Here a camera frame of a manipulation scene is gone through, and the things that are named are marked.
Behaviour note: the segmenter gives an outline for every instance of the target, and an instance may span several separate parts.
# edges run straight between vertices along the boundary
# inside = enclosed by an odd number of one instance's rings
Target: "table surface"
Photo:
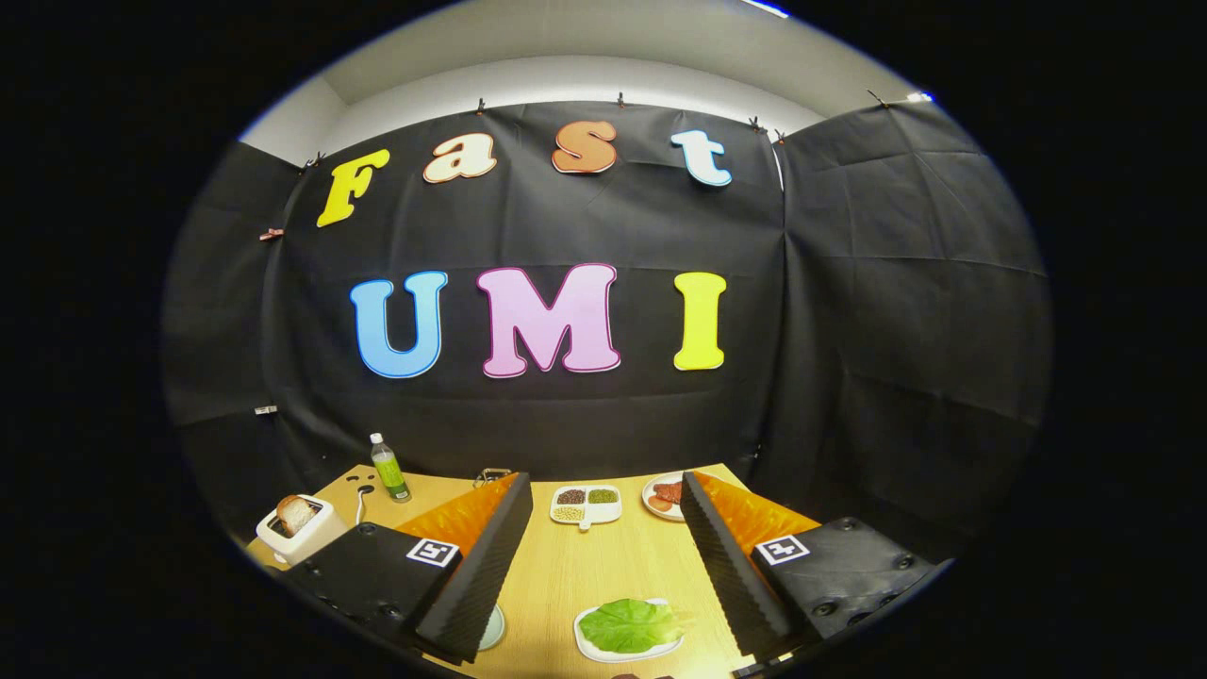
[[[695,469],[745,488],[723,464]],[[754,658],[737,650],[729,632],[687,525],[660,519],[642,503],[642,488],[654,476],[532,482],[532,516],[498,595],[506,621],[502,640],[478,652],[473,663],[459,667],[425,657],[470,677],[517,679],[610,679],[625,673],[641,679],[719,679],[752,665]],[[406,479],[409,503],[392,502],[368,466],[350,469],[314,496],[334,505],[352,526],[357,488],[371,484],[375,490],[365,496],[361,520],[392,528],[473,490],[466,479],[421,474],[406,474]],[[616,486],[623,503],[620,519],[593,525],[587,533],[579,533],[576,525],[554,522],[549,519],[554,491],[571,484]],[[287,568],[258,538],[247,551],[264,567]],[[689,619],[683,644],[674,652],[601,663],[578,651],[573,621],[579,613],[616,599],[655,597]]]

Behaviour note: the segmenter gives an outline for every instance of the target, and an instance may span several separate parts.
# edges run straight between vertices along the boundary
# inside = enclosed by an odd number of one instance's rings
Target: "white toaster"
[[[256,526],[256,535],[275,552],[273,556],[276,561],[290,566],[305,561],[348,532],[348,525],[339,519],[331,503],[301,493],[298,497],[309,503],[317,514],[296,535],[292,538],[285,535],[275,509]]]

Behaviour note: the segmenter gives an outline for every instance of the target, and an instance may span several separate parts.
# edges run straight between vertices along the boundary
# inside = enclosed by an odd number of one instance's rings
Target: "blue letter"
[[[716,141],[710,141],[709,135],[699,129],[681,131],[671,135],[671,144],[683,147],[683,160],[687,163],[687,171],[702,183],[710,186],[724,186],[733,181],[729,170],[717,169],[712,163],[712,154],[723,156],[725,147]]]
[[[415,346],[397,352],[385,328],[385,300],[393,294],[389,280],[369,280],[352,287],[356,306],[356,345],[361,361],[381,377],[402,380],[427,373],[441,357],[441,287],[449,281],[443,270],[412,274],[402,286],[415,297]]]

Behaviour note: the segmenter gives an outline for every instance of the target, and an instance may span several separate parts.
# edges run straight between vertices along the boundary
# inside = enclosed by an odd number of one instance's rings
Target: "white wall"
[[[327,81],[315,76],[278,101],[239,140],[301,166],[315,152],[330,152],[327,134],[346,111]]]
[[[619,57],[531,57],[455,69],[369,96],[339,116],[323,136],[321,150],[332,153],[391,129],[474,110],[479,96],[490,107],[614,101],[619,92],[624,92],[625,103],[687,109],[741,122],[758,116],[768,130],[785,134],[824,119],[756,87],[671,64]],[[775,139],[774,131],[768,134]]]

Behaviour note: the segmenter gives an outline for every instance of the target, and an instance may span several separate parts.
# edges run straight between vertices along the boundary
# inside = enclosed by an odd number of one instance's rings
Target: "black fabric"
[[[783,353],[752,487],[954,556],[1004,498],[1046,396],[1027,218],[933,104],[836,116],[777,148]]]
[[[273,416],[237,412],[179,427],[177,435],[214,517],[241,545],[255,539],[256,525],[281,498],[326,486],[303,481]]]
[[[163,371],[176,425],[268,405],[260,318],[270,242],[298,168],[237,142],[193,201],[163,305]]]
[[[550,163],[558,130],[604,119],[617,129],[619,159],[596,175],[565,175]],[[671,134],[704,129],[724,144],[725,187],[686,171]],[[478,177],[427,183],[432,150],[454,136],[494,136],[498,164]],[[350,217],[319,228],[330,168],[387,148]],[[303,452],[315,484],[367,461],[380,432],[404,470],[472,478],[486,467],[533,480],[589,479],[724,462],[744,473],[758,446],[777,353],[782,291],[782,200],[766,137],[748,125],[654,106],[529,104],[445,116],[332,153],[309,170],[273,245],[266,282],[266,375],[285,445]],[[560,365],[515,379],[483,374],[489,305],[482,271],[530,274],[552,303],[566,271],[602,262],[618,269],[610,289],[611,333],[622,364],[599,374]],[[415,338],[406,276],[444,270],[439,361],[410,380],[366,368],[349,292],[384,277],[392,346]],[[677,274],[725,277],[719,300],[724,365],[678,371],[683,297]],[[565,355],[562,345],[559,355]]]

